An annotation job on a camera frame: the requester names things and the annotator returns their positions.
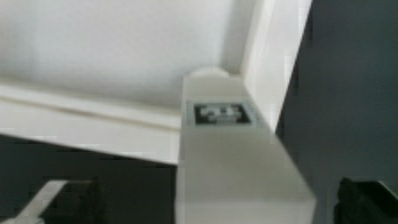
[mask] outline white ceiling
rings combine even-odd
[[[0,72],[178,107],[182,78],[241,71],[257,0],[0,0]]]

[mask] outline black sticker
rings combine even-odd
[[[202,103],[194,105],[198,125],[248,125],[251,119],[244,104]]]

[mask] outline dark gray wall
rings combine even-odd
[[[398,184],[397,0],[315,0],[283,121],[331,224],[342,177]]]
[[[175,223],[177,168],[0,137],[0,219],[15,216],[52,179],[99,177],[111,224]]]

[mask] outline dark floor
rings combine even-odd
[[[398,1],[315,0],[280,135],[333,223],[344,176],[398,186]]]

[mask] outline black object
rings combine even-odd
[[[70,181],[42,214],[47,224],[107,224],[99,181]]]
[[[194,105],[198,125],[251,124],[244,104],[207,103]]]
[[[398,224],[398,198],[377,181],[344,178],[335,207],[335,224]]]

